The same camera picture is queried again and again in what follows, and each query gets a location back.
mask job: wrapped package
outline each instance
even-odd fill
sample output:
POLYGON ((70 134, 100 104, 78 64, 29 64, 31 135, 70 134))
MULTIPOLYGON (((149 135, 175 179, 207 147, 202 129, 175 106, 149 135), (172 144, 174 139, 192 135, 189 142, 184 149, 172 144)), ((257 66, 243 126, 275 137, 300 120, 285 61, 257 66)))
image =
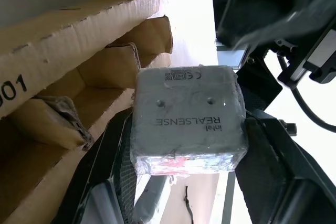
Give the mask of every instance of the wrapped package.
POLYGON ((130 156, 137 174, 232 171, 247 152, 244 100, 227 66, 137 76, 130 156))

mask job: plastic wrap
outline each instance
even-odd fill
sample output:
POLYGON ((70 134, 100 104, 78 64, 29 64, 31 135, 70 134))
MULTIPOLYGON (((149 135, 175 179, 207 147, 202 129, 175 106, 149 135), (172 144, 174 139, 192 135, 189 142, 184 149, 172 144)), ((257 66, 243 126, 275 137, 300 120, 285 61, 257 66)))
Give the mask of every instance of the plastic wrap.
POLYGON ((142 70, 130 146, 137 174, 234 170, 248 148, 236 79, 226 66, 142 70))

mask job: cardboard box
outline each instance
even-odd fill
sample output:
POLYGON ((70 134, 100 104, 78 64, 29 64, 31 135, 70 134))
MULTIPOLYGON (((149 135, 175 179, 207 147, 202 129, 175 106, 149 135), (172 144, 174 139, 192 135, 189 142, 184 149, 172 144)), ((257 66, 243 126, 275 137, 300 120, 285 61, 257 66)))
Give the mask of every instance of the cardboard box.
POLYGON ((0 30, 0 118, 159 10, 160 0, 90 0, 0 30))
MULTIPOLYGON (((116 113, 132 105, 140 66, 169 66, 172 46, 169 19, 148 19, 38 97, 71 99, 77 123, 96 140, 116 113)), ((0 222, 50 223, 85 154, 82 147, 90 144, 47 103, 30 99, 0 121, 0 222)))

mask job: mesh grille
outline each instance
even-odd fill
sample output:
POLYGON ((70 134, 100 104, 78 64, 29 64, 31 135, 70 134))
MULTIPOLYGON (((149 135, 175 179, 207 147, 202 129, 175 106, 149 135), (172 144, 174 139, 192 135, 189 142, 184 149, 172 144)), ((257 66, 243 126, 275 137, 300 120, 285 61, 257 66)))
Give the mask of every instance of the mesh grille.
POLYGON ((129 118, 123 131, 119 156, 115 167, 116 172, 114 173, 114 184, 116 186, 118 202, 126 224, 132 223, 134 197, 137 186, 136 174, 130 160, 131 125, 132 119, 129 118))
POLYGON ((267 107, 266 102, 261 99, 258 95, 251 92, 249 89, 244 88, 243 86, 240 86, 241 92, 243 93, 244 102, 245 102, 245 108, 247 110, 265 110, 267 107))

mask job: black cable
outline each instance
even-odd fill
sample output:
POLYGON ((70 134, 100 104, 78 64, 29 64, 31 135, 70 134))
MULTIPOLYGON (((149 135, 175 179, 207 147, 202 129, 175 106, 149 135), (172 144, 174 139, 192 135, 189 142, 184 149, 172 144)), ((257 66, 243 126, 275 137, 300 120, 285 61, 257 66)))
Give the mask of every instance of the black cable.
POLYGON ((193 212, 191 211, 190 205, 189 205, 189 200, 188 200, 188 187, 185 187, 185 197, 184 197, 185 205, 187 206, 188 212, 191 217, 191 224, 194 224, 194 217, 193 217, 193 212))
MULTIPOLYGON (((281 68, 283 70, 285 70, 287 68, 287 64, 286 64, 284 58, 281 57, 281 56, 278 56, 278 60, 279 60, 279 63, 281 65, 281 68)), ((292 89, 292 93, 294 95, 295 100, 297 101, 297 103, 299 104, 299 106, 301 107, 301 109, 303 110, 303 112, 307 115, 307 117, 309 117, 310 120, 312 120, 315 124, 317 124, 321 128, 323 128, 323 129, 325 129, 327 131, 331 131, 331 132, 336 133, 336 126, 328 124, 325 121, 323 121, 322 119, 320 119, 309 108, 309 106, 306 104, 306 102, 302 98, 302 96, 301 96, 301 94, 300 94, 300 92, 299 92, 299 90, 297 88, 292 89)))

